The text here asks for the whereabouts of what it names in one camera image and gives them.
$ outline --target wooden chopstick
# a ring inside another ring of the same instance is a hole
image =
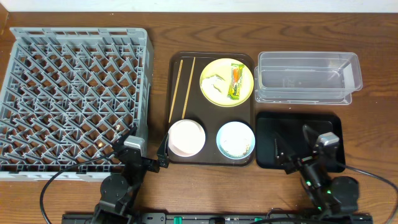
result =
[[[188,82],[188,90],[187,90],[187,96],[185,97],[185,103],[184,103],[184,109],[182,110],[182,119],[185,117],[185,110],[187,109],[187,103],[188,103],[188,97],[189,97],[189,90],[191,89],[191,81],[192,81],[192,74],[193,74],[193,68],[195,66],[195,59],[196,57],[193,58],[192,62],[192,69],[191,69],[191,75],[189,77],[189,82]]]
[[[183,60],[181,59],[181,61],[180,61],[180,68],[178,69],[177,82],[175,83],[175,89],[174,89],[174,96],[173,96],[172,107],[171,107],[171,109],[170,109],[169,122],[171,122],[171,120],[172,120],[173,109],[174,109],[174,103],[175,103],[175,96],[177,96],[178,83],[180,82],[180,75],[181,75],[182,62],[183,62]]]

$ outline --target dish rack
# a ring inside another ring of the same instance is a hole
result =
[[[0,93],[0,180],[49,179],[111,152],[133,126],[147,142],[154,49],[144,29],[11,32],[16,42]],[[111,156],[58,178],[102,181],[122,166]]]

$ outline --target clear plastic container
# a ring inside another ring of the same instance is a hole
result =
[[[348,52],[261,52],[255,79],[264,103],[344,105],[362,89],[358,56]]]

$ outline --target wooden table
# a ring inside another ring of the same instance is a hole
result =
[[[150,152],[165,133],[169,60],[179,51],[241,52],[254,61],[261,51],[315,50],[355,52],[364,88],[349,106],[257,105],[256,111],[334,112],[343,123],[346,162],[398,184],[398,14],[185,14],[185,13],[10,13],[8,27],[142,27],[155,48],[150,95]],[[0,36],[3,80],[14,37]],[[383,223],[396,194],[387,184],[343,173],[360,183],[359,211]],[[0,222],[43,223],[39,194],[45,181],[0,182]],[[92,213],[100,184],[55,181],[45,195],[53,223],[64,213]],[[271,208],[311,206],[299,174],[247,167],[171,164],[148,173],[137,202],[170,213],[267,213]]]

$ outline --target white wall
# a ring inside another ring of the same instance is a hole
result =
[[[0,0],[9,12],[398,12],[398,0]]]

